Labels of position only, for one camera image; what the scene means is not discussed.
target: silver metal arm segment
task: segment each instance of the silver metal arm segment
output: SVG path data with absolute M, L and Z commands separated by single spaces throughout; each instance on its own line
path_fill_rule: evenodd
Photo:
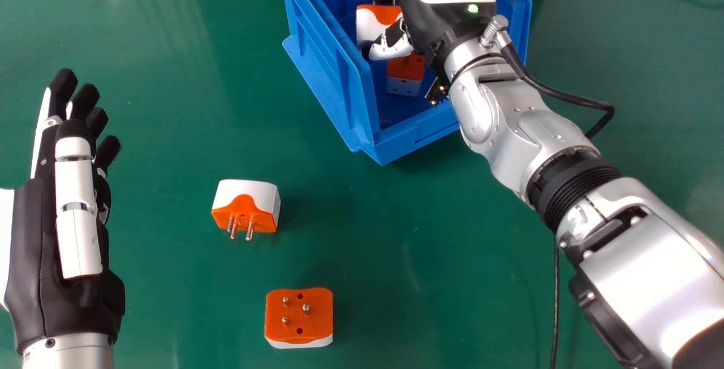
M 113 369 L 113 346 L 102 333 L 42 339 L 23 351 L 23 369 Z
M 445 60 L 466 144 L 556 232 L 571 291 L 618 362 L 724 367 L 724 254 L 551 111 L 497 54 L 509 43 L 493 19 Z

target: metal prong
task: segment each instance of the metal prong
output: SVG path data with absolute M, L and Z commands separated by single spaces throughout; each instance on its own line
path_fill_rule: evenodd
M 254 222 L 249 222 L 249 227 L 246 229 L 246 242 L 251 242 L 251 238 L 254 236 Z
M 229 233 L 229 237 L 231 240 L 234 240 L 236 238 L 236 217 L 230 217 L 229 218 L 229 226 L 227 227 L 227 232 Z

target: blue plastic bin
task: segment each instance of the blue plastic bin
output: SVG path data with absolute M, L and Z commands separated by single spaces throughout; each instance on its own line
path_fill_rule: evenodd
M 424 99 L 432 70 L 417 98 L 388 94 L 386 62 L 367 62 L 357 50 L 357 5 L 369 0 L 285 3 L 291 35 L 284 48 L 350 150 L 385 165 L 458 129 L 449 101 L 432 108 Z M 497 0 L 523 62 L 531 9 L 531 0 Z

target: green table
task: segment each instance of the green table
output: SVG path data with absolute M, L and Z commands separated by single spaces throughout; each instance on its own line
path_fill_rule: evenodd
M 724 243 L 722 0 L 533 0 L 528 67 L 611 101 L 598 147 Z M 548 366 L 551 238 L 458 135 L 380 167 L 352 154 L 282 50 L 283 0 L 0 0 L 0 186 L 67 66 L 124 150 L 109 175 L 125 281 L 119 368 Z M 551 106 L 582 127 L 597 112 Z M 281 229 L 230 242 L 217 182 L 278 184 Z M 572 269 L 563 267 L 563 282 Z M 334 292 L 328 348 L 263 337 L 277 288 Z M 563 289 L 560 368 L 617 367 Z M 0 367 L 18 367 L 0 314 Z

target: black ribbed joint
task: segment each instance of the black ribbed joint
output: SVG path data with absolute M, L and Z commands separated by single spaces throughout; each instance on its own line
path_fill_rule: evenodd
M 540 176 L 528 184 L 528 201 L 546 226 L 555 232 L 577 201 L 621 177 L 621 172 L 597 153 L 579 150 L 546 165 Z

